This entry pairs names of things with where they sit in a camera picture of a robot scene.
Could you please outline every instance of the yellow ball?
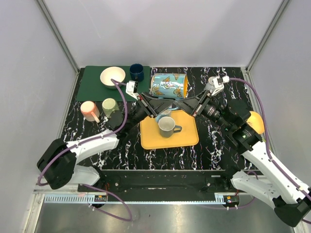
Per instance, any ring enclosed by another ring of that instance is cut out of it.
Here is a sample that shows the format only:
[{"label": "yellow ball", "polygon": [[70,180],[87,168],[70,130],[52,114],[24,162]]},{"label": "yellow ball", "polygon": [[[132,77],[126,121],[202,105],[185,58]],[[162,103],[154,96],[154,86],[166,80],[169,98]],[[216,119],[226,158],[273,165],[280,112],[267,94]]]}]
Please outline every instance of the yellow ball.
[{"label": "yellow ball", "polygon": [[246,123],[252,127],[258,134],[264,133],[264,125],[261,115],[256,112],[249,111],[251,116],[247,119]]}]

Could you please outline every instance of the dark blue cup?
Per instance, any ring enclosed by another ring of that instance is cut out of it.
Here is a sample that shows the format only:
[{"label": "dark blue cup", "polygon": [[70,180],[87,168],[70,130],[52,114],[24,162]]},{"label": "dark blue cup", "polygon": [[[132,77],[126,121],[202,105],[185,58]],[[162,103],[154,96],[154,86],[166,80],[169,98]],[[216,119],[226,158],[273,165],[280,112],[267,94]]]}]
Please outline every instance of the dark blue cup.
[{"label": "dark blue cup", "polygon": [[144,67],[141,64],[130,66],[130,74],[133,81],[141,82],[144,80]]}]

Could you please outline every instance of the bowl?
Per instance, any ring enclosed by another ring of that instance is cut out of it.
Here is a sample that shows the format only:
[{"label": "bowl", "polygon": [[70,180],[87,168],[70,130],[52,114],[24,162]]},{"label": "bowl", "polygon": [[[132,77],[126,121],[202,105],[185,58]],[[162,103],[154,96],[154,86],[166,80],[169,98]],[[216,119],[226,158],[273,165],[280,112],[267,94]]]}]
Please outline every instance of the bowl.
[{"label": "bowl", "polygon": [[120,67],[109,67],[101,73],[101,82],[109,89],[117,89],[111,79],[122,83],[125,79],[125,71]]}]

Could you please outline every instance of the cup handle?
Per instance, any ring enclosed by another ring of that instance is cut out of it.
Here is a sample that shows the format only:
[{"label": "cup handle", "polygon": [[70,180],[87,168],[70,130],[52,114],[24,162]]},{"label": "cup handle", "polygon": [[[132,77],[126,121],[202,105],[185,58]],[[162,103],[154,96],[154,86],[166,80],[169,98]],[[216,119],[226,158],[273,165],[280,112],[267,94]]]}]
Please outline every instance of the cup handle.
[{"label": "cup handle", "polygon": [[182,129],[183,129],[183,127],[181,127],[179,125],[175,125],[174,133],[179,133],[179,132],[181,132]]},{"label": "cup handle", "polygon": [[99,121],[98,117],[95,115],[95,113],[94,113],[94,112],[91,112],[91,114],[92,114],[92,116],[94,117],[95,121],[96,121],[97,123],[99,123],[100,121]]},{"label": "cup handle", "polygon": [[170,111],[175,111],[175,110],[178,110],[179,107],[174,107],[174,108],[167,108],[166,110],[170,110]]}]

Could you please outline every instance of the pink mug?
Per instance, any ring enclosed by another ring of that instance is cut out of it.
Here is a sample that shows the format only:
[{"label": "pink mug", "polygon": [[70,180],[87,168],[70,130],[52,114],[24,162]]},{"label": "pink mug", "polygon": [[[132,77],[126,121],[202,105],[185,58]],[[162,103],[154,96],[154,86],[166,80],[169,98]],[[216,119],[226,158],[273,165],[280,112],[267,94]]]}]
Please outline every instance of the pink mug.
[{"label": "pink mug", "polygon": [[92,101],[85,101],[80,107],[81,113],[86,118],[87,121],[96,121],[99,123],[99,110],[96,104]]}]

